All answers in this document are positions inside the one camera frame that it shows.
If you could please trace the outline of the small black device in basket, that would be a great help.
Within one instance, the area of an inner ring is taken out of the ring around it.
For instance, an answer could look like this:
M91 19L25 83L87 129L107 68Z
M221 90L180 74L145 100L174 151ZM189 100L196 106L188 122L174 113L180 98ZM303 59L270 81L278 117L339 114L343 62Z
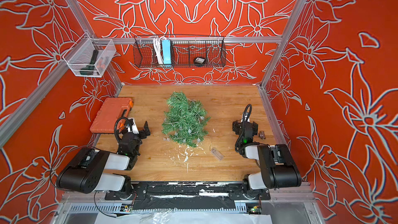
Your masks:
M195 65L195 66L201 67L201 66L203 66L205 63L206 63L206 59L205 59L205 58L196 57L196 58L194 59L194 65Z

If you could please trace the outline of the light blue box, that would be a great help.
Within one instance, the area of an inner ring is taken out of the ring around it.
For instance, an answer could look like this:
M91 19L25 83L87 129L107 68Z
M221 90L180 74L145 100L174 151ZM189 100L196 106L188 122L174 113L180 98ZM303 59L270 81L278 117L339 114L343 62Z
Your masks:
M168 39L162 41L162 51L163 51L163 64L164 66L171 66L171 42Z

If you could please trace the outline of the dark green handled tool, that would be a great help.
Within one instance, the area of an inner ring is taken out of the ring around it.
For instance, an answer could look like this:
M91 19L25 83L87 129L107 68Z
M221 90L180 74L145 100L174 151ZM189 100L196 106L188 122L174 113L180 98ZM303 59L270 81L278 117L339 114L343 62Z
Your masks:
M96 63L97 56L98 56L98 50L94 49L89 64L86 65L85 67L83 67L79 71L80 75L83 75L83 76L93 75L94 69L95 69L94 65Z

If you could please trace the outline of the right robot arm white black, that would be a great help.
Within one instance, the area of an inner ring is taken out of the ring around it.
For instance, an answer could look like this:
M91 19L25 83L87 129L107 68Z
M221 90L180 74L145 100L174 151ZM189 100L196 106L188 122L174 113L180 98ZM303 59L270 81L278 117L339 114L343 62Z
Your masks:
M258 124L249 121L251 112L252 105L248 104L241 119L232 124L233 131L238 135L235 152L243 158L254 160L260 168L258 173L244 177L240 188L243 196L253 199L266 190L301 186L300 172L287 145L271 146L254 141L259 131Z

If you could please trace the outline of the orange plastic tool case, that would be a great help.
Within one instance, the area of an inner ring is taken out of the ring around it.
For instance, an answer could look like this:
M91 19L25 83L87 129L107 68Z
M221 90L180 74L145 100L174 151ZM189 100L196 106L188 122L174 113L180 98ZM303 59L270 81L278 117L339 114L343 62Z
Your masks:
M113 134L118 118L127 117L134 103L130 97L109 97L96 114L90 131L94 134Z

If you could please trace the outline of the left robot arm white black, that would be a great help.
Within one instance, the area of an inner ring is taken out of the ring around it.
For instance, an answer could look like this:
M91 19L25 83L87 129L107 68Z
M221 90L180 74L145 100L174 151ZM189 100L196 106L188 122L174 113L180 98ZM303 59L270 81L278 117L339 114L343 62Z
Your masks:
M116 152L86 146L73 157L56 179L57 188L89 194L108 191L117 197L128 198L134 190L126 175L106 173L106 170L130 171L141 155L143 139L151 135L148 122L143 129L137 128L135 119L120 117L114 125L114 136L118 143Z

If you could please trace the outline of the clear battery pack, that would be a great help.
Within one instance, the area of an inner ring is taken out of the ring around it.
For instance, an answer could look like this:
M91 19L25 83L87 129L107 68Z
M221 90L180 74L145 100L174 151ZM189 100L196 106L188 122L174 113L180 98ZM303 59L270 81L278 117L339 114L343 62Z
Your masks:
M215 148L212 148L210 150L210 153L218 160L218 161L222 161L224 159L224 156L221 154L220 151L218 151Z

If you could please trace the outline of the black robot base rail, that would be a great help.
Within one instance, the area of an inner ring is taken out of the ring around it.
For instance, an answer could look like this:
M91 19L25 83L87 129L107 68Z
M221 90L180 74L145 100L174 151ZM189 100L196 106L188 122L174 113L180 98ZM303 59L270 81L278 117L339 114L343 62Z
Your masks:
M134 181L129 197L114 191L105 195L107 201L146 200L157 198L224 197L231 200L270 200L268 189L251 190L242 181Z

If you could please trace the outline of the clear acrylic wall bin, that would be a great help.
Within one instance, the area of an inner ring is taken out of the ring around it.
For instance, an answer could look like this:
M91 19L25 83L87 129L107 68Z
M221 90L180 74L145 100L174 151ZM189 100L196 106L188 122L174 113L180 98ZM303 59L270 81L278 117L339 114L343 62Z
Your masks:
M98 50L98 56L93 75L80 75L79 71L89 64L94 49ZM92 38L88 33L84 33L62 58L75 76L101 78L115 54L116 46L112 39Z

